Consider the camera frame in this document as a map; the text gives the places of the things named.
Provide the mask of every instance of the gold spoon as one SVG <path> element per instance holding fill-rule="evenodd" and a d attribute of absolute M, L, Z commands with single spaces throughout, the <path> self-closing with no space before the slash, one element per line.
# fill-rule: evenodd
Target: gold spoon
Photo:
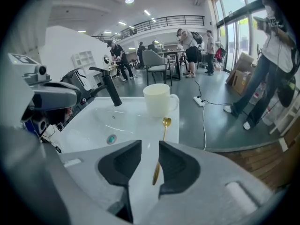
<path fill-rule="evenodd" d="M 165 141 L 165 134 L 167 132 L 167 127 L 171 125 L 171 122 L 172 122 L 172 120 L 170 118 L 164 118 L 163 119 L 163 125 L 165 127 L 163 141 Z M 156 167 L 155 167 L 155 170 L 154 170 L 152 185 L 155 185 L 157 180 L 158 180 L 159 170 L 160 170 L 160 164 L 159 164 L 159 161 L 157 161 L 157 164 L 156 164 Z"/>

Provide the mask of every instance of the balcony railing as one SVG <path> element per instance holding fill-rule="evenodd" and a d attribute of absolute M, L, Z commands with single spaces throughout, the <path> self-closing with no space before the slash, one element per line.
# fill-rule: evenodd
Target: balcony railing
<path fill-rule="evenodd" d="M 167 27 L 167 26 L 178 26 L 178 25 L 204 26 L 204 16 L 179 15 L 179 16 L 160 17 L 160 18 L 156 18 L 155 20 L 156 22 L 154 22 L 153 20 L 148 20 L 146 22 L 141 22 L 139 24 L 133 25 L 132 28 L 126 28 L 123 31 L 119 32 L 120 35 L 112 36 L 111 40 L 114 43 L 117 43 L 122 39 L 128 38 L 129 36 L 135 35 L 137 33 L 144 32 L 151 29 Z"/>
<path fill-rule="evenodd" d="M 104 43 L 106 43 L 109 40 L 112 40 L 112 37 L 108 37 L 108 36 L 92 36 L 95 39 L 98 39 Z"/>

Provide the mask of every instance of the wooden floor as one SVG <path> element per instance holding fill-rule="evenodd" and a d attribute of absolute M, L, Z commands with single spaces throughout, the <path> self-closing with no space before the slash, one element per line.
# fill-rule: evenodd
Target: wooden floor
<path fill-rule="evenodd" d="M 271 190 L 276 191 L 282 185 L 282 170 L 279 165 L 283 153 L 279 142 L 274 142 L 256 149 L 218 154 L 237 163 L 264 182 Z"/>

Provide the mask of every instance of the white shelf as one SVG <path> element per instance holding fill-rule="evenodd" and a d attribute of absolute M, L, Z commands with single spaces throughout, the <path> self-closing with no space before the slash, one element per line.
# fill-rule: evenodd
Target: white shelf
<path fill-rule="evenodd" d="M 100 82 L 100 72 L 89 70 L 90 67 L 96 67 L 92 51 L 75 53 L 72 55 L 72 61 L 75 68 L 82 69 L 92 88 L 97 88 L 97 83 Z"/>

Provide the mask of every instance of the white sink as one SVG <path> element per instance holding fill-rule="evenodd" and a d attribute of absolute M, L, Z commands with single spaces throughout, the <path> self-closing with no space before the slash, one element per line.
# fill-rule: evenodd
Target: white sink
<path fill-rule="evenodd" d="M 112 135 L 113 144 L 129 140 L 143 143 L 163 139 L 162 118 L 148 116 L 143 97 L 121 97 L 122 105 L 115 107 L 110 97 L 97 97 L 78 113 L 62 130 L 63 152 L 76 152 L 112 146 L 107 142 Z M 171 105 L 176 100 L 171 98 Z M 172 119 L 166 141 L 179 142 L 179 107 L 167 117 Z"/>
<path fill-rule="evenodd" d="M 106 146 L 115 135 L 114 144 L 129 140 L 142 141 L 141 161 L 129 181 L 129 198 L 134 223 L 138 224 L 158 202 L 159 188 L 164 183 L 160 167 L 156 184 L 152 185 L 158 162 L 158 141 L 163 139 L 163 118 L 147 114 L 143 97 L 121 97 L 122 105 L 115 107 L 110 97 L 97 97 L 62 130 L 63 152 L 91 150 Z M 171 106 L 176 100 L 171 98 Z M 179 142 L 179 106 L 167 117 L 172 119 L 166 141 Z"/>

